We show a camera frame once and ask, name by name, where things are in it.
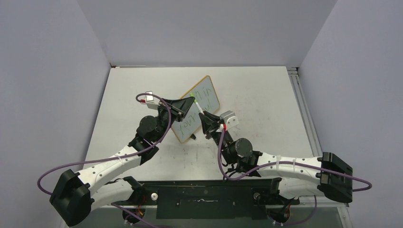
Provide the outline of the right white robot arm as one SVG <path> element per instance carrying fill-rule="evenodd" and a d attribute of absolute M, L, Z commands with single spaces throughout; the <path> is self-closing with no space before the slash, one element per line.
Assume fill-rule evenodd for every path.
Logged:
<path fill-rule="evenodd" d="M 225 179 L 237 181 L 244 177 L 277 178 L 278 185 L 269 189 L 274 203 L 300 196 L 325 196 L 340 203 L 351 203 L 353 169 L 331 152 L 310 158 L 273 155 L 253 149 L 246 138 L 234 140 L 228 129 L 238 123 L 234 112 L 216 116 L 207 111 L 199 114 L 203 134 L 218 147 L 219 168 Z"/>

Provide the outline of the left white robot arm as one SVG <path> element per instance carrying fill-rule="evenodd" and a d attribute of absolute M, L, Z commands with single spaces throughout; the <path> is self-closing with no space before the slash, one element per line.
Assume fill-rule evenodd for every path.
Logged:
<path fill-rule="evenodd" d="M 177 100 L 160 98 L 156 103 L 156 95 L 145 93 L 144 96 L 136 100 L 158 114 L 140 120 L 134 139 L 113 156 L 92 161 L 90 168 L 76 172 L 69 169 L 60 175 L 49 202 L 68 226 L 79 224 L 91 211 L 110 203 L 137 204 L 142 197 L 138 183 L 133 178 L 116 182 L 112 179 L 150 160 L 173 122 L 182 121 L 195 101 L 190 96 Z"/>

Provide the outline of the yellow framed whiteboard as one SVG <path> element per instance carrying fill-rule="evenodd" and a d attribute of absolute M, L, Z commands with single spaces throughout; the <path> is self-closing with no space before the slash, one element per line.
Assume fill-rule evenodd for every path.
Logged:
<path fill-rule="evenodd" d="M 196 83 L 182 98 L 190 97 L 190 93 L 194 94 L 197 102 L 204 111 L 215 113 L 219 110 L 220 102 L 210 76 L 205 76 Z M 178 141 L 185 143 L 200 127 L 199 110 L 194 103 L 183 121 L 174 122 L 171 129 Z"/>

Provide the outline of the white green marker pen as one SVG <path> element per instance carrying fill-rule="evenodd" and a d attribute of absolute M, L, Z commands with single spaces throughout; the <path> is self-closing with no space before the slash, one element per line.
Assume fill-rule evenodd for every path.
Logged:
<path fill-rule="evenodd" d="M 194 103 L 196 104 L 196 106 L 197 106 L 199 112 L 200 112 L 201 114 L 204 114 L 204 111 L 203 111 L 203 109 L 201 108 L 201 106 L 199 105 L 199 103 L 198 103 L 196 100 L 194 101 Z"/>

